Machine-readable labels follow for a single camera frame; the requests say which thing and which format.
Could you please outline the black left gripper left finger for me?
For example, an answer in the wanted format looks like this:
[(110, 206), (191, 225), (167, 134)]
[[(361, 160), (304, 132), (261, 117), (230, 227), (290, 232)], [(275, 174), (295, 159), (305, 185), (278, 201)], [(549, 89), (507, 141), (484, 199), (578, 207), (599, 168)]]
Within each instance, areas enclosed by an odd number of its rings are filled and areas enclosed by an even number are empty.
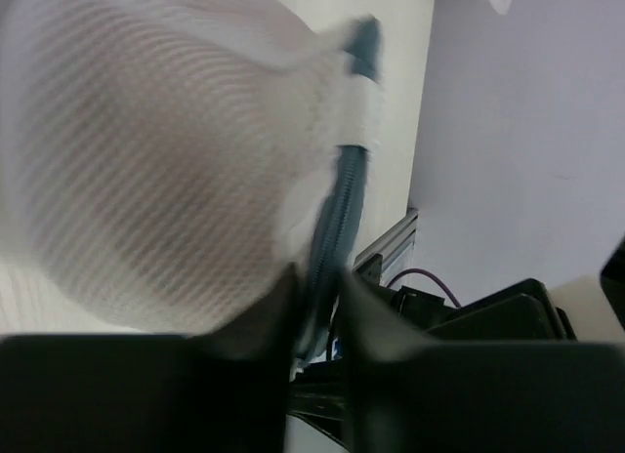
[(5, 452), (280, 452), (299, 280), (219, 330), (1, 342)]

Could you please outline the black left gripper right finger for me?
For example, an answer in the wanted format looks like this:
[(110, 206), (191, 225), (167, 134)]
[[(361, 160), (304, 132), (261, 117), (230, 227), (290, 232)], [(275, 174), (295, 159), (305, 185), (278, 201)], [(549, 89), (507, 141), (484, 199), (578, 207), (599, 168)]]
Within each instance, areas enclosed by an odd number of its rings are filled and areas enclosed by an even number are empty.
[(352, 452), (620, 452), (624, 348), (456, 342), (421, 333), (342, 277)]

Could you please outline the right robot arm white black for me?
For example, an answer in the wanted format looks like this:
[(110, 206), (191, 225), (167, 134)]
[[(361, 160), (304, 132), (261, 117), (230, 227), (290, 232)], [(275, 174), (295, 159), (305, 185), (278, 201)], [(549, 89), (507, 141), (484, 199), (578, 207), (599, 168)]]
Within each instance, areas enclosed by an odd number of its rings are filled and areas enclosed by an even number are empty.
[(528, 278), (464, 307), (409, 287), (377, 287), (394, 312), (434, 338), (449, 341), (624, 341), (624, 244), (597, 276), (551, 290)]

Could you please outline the white mesh bag blue zipper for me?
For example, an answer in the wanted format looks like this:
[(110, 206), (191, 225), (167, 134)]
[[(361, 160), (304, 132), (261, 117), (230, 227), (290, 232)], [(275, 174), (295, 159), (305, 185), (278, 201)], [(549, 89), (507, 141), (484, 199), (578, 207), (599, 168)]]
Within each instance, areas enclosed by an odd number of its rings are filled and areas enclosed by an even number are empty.
[(323, 353), (376, 145), (380, 23), (276, 0), (13, 0), (1, 329), (209, 333), (296, 268)]

